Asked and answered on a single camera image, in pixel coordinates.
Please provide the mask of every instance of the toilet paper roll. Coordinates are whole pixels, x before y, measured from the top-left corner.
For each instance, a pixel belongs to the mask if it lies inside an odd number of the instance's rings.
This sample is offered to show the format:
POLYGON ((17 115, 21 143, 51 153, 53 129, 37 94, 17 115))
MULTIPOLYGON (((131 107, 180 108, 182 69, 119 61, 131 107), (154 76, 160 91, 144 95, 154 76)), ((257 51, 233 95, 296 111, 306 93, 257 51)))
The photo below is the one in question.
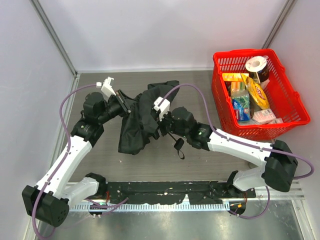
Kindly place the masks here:
POLYGON ((269 78, 269 68, 267 59, 263 56, 255 56, 245 63, 245 69, 249 72, 249 77, 260 84, 269 78))

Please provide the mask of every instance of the cable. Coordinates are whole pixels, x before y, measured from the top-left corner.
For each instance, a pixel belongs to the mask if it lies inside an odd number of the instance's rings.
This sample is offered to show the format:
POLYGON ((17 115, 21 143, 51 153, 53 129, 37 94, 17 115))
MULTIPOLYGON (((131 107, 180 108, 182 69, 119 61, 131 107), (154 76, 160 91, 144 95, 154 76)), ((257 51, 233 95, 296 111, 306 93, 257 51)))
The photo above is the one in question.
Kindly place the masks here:
POLYGON ((105 205, 108 205, 108 201, 110 199, 109 191, 106 192, 106 199, 105 199, 105 205))
POLYGON ((72 91, 71 93, 69 93, 62 101, 61 105, 60 105, 60 109, 59 109, 59 116, 60 116, 60 120, 61 120, 61 124, 62 124, 62 127, 63 127, 63 130, 65 132, 65 135, 66 135, 66 139, 67 139, 67 148, 66 148, 66 152, 61 160, 61 162, 56 166, 56 168, 53 170, 52 174, 48 177, 46 183, 43 185, 43 187, 41 188, 38 196, 36 197, 35 199, 35 202, 34 202, 34 205, 33 205, 33 209, 32 209, 32 214, 31 214, 31 220, 32 220, 32 227, 33 227, 33 230, 34 230, 34 233, 35 235, 41 239, 41 240, 45 240, 45 239, 48 239, 50 238, 56 228, 54 228, 52 230, 52 233, 47 236, 47 237, 44 237, 40 234, 38 228, 37 228, 37 223, 36 223, 36 212, 37 212, 37 208, 38 208, 38 204, 39 204, 39 201, 40 201, 40 198, 42 196, 42 194, 44 193, 46 187, 48 186, 48 184, 50 183, 51 179, 55 176, 55 174, 57 173, 57 171, 59 170, 59 168, 62 166, 62 164, 64 163, 64 161, 66 160, 68 154, 69 154, 69 151, 70 151, 70 148, 71 148, 71 136, 70 136, 70 133, 68 132, 68 129, 67 129, 67 126, 66 126, 66 123, 65 123, 65 120, 64 120, 64 117, 63 117, 63 107, 66 103, 66 101, 76 92, 82 90, 82 89, 86 89, 86 88, 91 88, 91 87, 96 87, 96 84, 90 84, 90 85, 85 85, 85 86, 82 86, 82 87, 79 87, 78 89, 72 91))
MULTIPOLYGON (((204 94, 201 92, 201 90, 193 85, 193 84, 190 84, 190 83, 182 83, 182 84, 179 84, 177 86, 175 86, 174 88, 172 88, 164 97, 163 99, 160 101, 160 103, 158 104, 158 107, 164 102, 165 99, 167 99, 167 97, 172 93, 174 92, 176 89, 179 89, 180 87, 183 87, 183 86, 189 86, 189 87, 192 87, 194 89, 196 89, 199 94, 201 95, 202 97, 202 100, 203 100, 203 103, 204 103, 204 108, 205 108, 205 112, 206 112, 206 116, 207 116, 207 119, 208 119, 208 122, 209 122, 209 125, 210 125, 210 128, 212 129, 212 131, 217 134, 218 136, 220 136, 221 138, 224 138, 224 139, 227 139, 227 136, 225 135, 222 135, 220 132, 217 131, 217 128, 213 126, 212 122, 211 122, 211 118, 210 118, 210 115, 209 115, 209 111, 208 111, 208 106, 207 106, 207 102, 206 102, 206 99, 205 99, 205 96, 204 94)), ((232 141, 234 143, 237 143, 237 144, 241 144, 243 146, 247 146, 247 147, 251 147, 251 148, 254 148, 254 149, 260 149, 259 146, 256 146, 256 145, 252 145, 250 143, 246 143, 246 142, 242 142, 240 140, 236 140, 236 139, 233 139, 233 138, 229 138, 229 141, 232 141)), ((300 159, 302 160, 303 162, 307 163, 309 166, 310 166, 310 172, 308 172, 307 174, 304 174, 304 175, 301 175, 301 176, 295 176, 293 179, 303 179, 303 178, 306 178, 306 177, 309 177, 311 176, 314 172, 315 172, 315 167, 314 165, 306 158, 302 157, 302 156, 298 156, 296 154, 293 154, 293 153, 290 153, 290 152, 286 152, 286 151, 281 151, 281 150, 276 150, 276 149, 270 149, 270 148, 265 148, 263 147, 261 150, 263 151, 268 151, 268 152, 272 152, 272 153, 277 153, 277 154, 282 154, 282 155, 287 155, 287 156, 290 156, 290 157, 293 157, 293 158, 297 158, 297 159, 300 159)))
POLYGON ((244 204, 246 204, 248 202, 248 197, 247 197, 246 191, 243 192, 243 197, 244 197, 244 204))
POLYGON ((88 201, 88 202, 90 202, 90 203, 92 203, 93 205, 96 205, 97 208, 100 208, 100 209, 112 209, 112 208, 118 208, 118 207, 120 207, 122 204, 124 204, 124 203, 128 200, 128 198, 126 198, 125 200, 123 200, 122 202, 120 202, 120 203, 118 203, 118 204, 111 205, 111 206, 100 205, 98 202, 92 201, 91 199, 88 199, 88 198, 86 198, 85 200, 88 201))
MULTIPOLYGON (((128 201, 129 198, 124 199, 122 202, 118 203, 117 205, 113 205, 112 207, 114 207, 112 210, 107 211, 106 213, 101 214, 100 216, 105 216, 108 215, 112 212, 114 212, 115 210, 117 210, 122 204, 124 204, 126 201, 128 201)), ((82 223, 84 220, 91 218, 91 215, 88 215, 86 217, 83 217, 82 219, 80 219, 79 221, 77 221, 76 223, 70 225, 70 226, 62 226, 62 229, 70 229, 73 228, 74 226, 78 225, 79 223, 82 223)))
POLYGON ((261 217, 262 215, 264 215, 267 212, 267 209, 268 209, 269 204, 270 204, 270 191, 269 191, 269 188, 267 186, 265 186, 265 189, 266 189, 266 192, 267 192, 267 195, 268 195, 268 200, 266 202, 264 210, 260 214, 258 214, 257 216, 242 216, 242 215, 238 215, 238 214, 236 214, 238 209, 236 209, 235 211, 231 211, 230 210, 229 212, 231 214, 241 218, 241 219, 257 219, 257 218, 261 217))

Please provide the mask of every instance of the blue package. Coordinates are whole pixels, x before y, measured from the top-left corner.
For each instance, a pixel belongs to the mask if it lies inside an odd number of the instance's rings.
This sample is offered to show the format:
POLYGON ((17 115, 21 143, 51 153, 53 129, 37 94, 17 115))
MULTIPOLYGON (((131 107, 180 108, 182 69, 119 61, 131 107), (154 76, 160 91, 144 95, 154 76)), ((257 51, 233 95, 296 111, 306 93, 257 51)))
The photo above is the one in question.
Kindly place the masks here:
POLYGON ((249 94, 233 97, 232 106, 233 106, 235 118, 238 122, 250 121, 249 94))

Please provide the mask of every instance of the snack bag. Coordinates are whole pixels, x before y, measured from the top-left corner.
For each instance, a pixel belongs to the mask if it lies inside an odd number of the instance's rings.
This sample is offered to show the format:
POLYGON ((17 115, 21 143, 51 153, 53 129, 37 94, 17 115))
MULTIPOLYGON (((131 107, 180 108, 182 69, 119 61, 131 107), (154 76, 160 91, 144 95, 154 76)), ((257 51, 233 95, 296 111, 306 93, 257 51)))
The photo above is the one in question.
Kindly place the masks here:
POLYGON ((270 108, 267 96, 265 92, 262 90, 261 86, 258 83, 256 83, 251 77, 249 76, 247 77, 245 75, 241 75, 241 76, 254 102, 262 110, 270 108))

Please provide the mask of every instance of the white wall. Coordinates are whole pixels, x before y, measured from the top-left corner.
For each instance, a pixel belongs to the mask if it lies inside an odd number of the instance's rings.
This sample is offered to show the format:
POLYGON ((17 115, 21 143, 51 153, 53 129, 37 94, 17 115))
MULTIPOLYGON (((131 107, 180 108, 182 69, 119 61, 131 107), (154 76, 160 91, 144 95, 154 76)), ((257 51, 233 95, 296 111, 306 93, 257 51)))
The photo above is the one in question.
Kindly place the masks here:
MULTIPOLYGON (((319 227, 320 208, 320 1, 297 1, 279 34, 271 45, 283 65, 311 117, 311 123, 293 129, 281 137, 291 150, 309 158, 315 173, 301 180, 306 201, 312 210, 315 227, 319 227)), ((306 164, 299 164, 299 173, 306 173, 306 164)))
POLYGON ((40 0, 78 71, 207 68, 261 48, 285 0, 40 0))
POLYGON ((0 235, 21 240, 21 193, 48 170, 72 75, 28 0, 0 5, 0 235))

